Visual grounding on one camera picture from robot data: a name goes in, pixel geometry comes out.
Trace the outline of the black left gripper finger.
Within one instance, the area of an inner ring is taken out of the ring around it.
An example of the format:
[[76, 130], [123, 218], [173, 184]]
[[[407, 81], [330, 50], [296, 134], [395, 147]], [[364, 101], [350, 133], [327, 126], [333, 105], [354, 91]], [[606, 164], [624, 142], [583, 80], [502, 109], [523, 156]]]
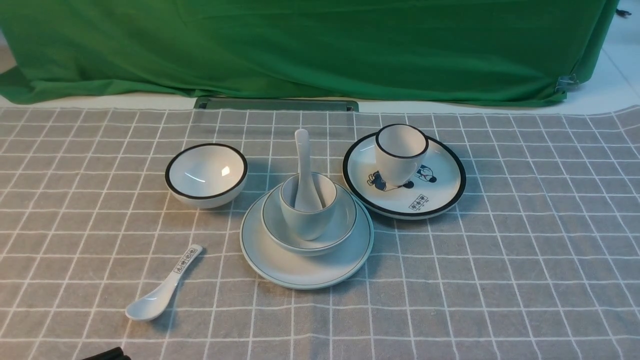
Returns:
[[82, 360], [131, 360], [131, 357], [126, 355], [123, 349], [118, 346], [110, 350], [82, 358]]

